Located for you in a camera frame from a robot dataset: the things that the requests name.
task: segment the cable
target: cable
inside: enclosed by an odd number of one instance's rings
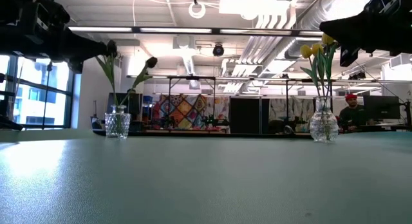
[[[363,71],[365,73],[367,73],[371,78],[373,78],[373,80],[375,80],[376,82],[378,82],[383,88],[387,89],[392,95],[396,96],[399,98],[398,95],[396,95],[394,92],[392,92],[390,89],[388,89],[386,86],[384,86],[382,83],[380,83],[375,77],[373,77],[369,72],[367,72],[364,68],[362,68],[362,66],[360,66],[360,64],[358,64],[358,62],[355,61],[355,63],[361,68],[363,69]]]
[[[136,0],[133,0],[132,7],[131,7],[131,10],[133,12],[133,26],[136,26],[135,2]]]
[[[165,4],[165,5],[189,5],[189,4],[192,4],[192,2],[163,2],[163,1],[157,1],[157,0],[147,0],[147,1],[151,1],[151,2],[154,2],[154,3],[160,3],[160,4]],[[204,3],[204,4],[209,6],[209,7],[219,9],[219,7],[214,6],[214,5],[219,5],[218,3]]]
[[[165,4],[165,5],[167,5],[167,4],[169,4],[169,5],[189,5],[189,4],[192,3],[192,2],[163,2],[163,1],[157,1],[157,0],[147,0],[147,1],[151,1],[151,2],[154,2],[154,3],[161,3],[161,4]]]
[[[396,95],[394,92],[392,92],[390,89],[388,89],[386,86],[384,86],[382,83],[380,83],[374,76],[372,76],[369,72],[367,72],[364,68],[362,68],[362,66],[360,66],[360,64],[358,62],[355,61],[355,63],[359,66],[360,69],[362,69],[365,73],[367,73],[371,78],[373,78],[373,80],[375,80],[376,82],[378,82],[383,88],[385,88],[387,91],[389,91],[392,95],[398,97],[398,99],[402,102],[405,103],[405,101],[403,101],[398,95]],[[405,117],[400,114],[400,116],[402,117],[403,121],[405,122]]]
[[[211,8],[217,8],[220,9],[219,7],[213,6],[214,4],[210,4],[210,3],[205,3],[206,6],[209,6]]]

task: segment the person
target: person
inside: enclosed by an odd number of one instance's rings
[[[368,121],[365,108],[358,104],[357,99],[357,95],[347,94],[345,100],[348,107],[344,108],[339,115],[341,123],[347,126],[349,131],[355,131],[359,126],[366,125]]]

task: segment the clear glass vase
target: clear glass vase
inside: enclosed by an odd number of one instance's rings
[[[330,98],[317,97],[316,110],[310,119],[310,135],[315,142],[333,142],[339,134],[335,115],[330,111]]]
[[[130,114],[124,113],[126,106],[112,105],[113,111],[105,114],[106,137],[127,138],[130,126]]]

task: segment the security camera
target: security camera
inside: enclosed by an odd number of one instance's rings
[[[225,49],[223,49],[223,46],[221,44],[216,44],[213,48],[213,56],[215,57],[220,57],[223,56],[225,53]]]

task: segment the colorful quilt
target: colorful quilt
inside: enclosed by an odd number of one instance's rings
[[[215,98],[216,118],[229,120],[229,98]],[[167,95],[161,95],[159,102],[154,105],[153,118],[166,117],[169,112],[169,99]],[[176,120],[178,129],[190,129],[198,127],[203,129],[205,124],[203,117],[213,114],[213,97],[203,95],[171,95],[170,116]]]

